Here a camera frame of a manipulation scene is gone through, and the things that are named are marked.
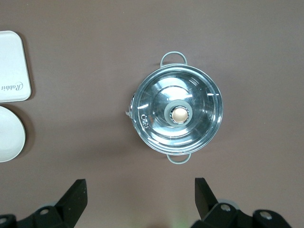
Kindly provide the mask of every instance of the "stainless steel pot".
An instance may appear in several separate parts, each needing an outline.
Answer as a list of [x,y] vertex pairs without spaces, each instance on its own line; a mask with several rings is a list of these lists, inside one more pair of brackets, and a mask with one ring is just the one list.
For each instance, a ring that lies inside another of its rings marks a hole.
[[[164,65],[171,54],[180,55],[183,63]],[[161,59],[161,68],[140,84],[126,114],[148,146],[166,154],[172,163],[183,164],[216,134],[223,104],[212,79],[188,66],[182,53],[172,51]],[[171,158],[185,154],[183,161]]]

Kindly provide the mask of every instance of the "pot handle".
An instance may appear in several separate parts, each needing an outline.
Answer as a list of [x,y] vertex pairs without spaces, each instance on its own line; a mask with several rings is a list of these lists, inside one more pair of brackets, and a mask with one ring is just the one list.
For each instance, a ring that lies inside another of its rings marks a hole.
[[177,54],[177,55],[181,56],[182,59],[184,60],[184,63],[183,63],[183,64],[188,65],[187,60],[186,60],[186,57],[185,57],[181,52],[178,52],[178,51],[171,51],[171,52],[168,52],[167,54],[165,54],[165,55],[162,57],[162,59],[161,59],[161,68],[165,66],[165,65],[163,64],[164,59],[165,59],[168,55],[171,55],[171,54]]
[[187,161],[189,161],[190,157],[191,157],[191,153],[188,154],[188,157],[185,158],[185,159],[182,160],[182,161],[174,161],[174,160],[170,157],[170,155],[167,154],[168,160],[171,161],[173,164],[176,164],[176,165],[185,164]]

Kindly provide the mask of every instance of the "lid knob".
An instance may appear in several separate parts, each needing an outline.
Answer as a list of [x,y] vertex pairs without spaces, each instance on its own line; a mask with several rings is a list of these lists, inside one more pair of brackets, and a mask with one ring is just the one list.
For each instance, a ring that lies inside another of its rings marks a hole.
[[189,112],[185,107],[175,107],[171,112],[171,119],[178,123],[184,123],[189,118]]

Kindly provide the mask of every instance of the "white plate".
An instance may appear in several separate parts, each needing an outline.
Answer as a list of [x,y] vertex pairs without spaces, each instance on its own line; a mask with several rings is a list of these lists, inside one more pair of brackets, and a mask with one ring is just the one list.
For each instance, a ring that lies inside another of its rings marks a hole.
[[0,162],[15,158],[23,149],[25,130],[20,119],[0,106]]
[[13,31],[0,31],[0,103],[24,101],[30,94],[22,40]]

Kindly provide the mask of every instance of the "round white plate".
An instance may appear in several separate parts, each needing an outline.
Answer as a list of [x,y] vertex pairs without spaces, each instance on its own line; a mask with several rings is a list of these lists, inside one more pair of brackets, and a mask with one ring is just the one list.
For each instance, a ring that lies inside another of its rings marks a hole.
[[20,119],[0,106],[0,162],[15,158],[25,143],[25,130]]

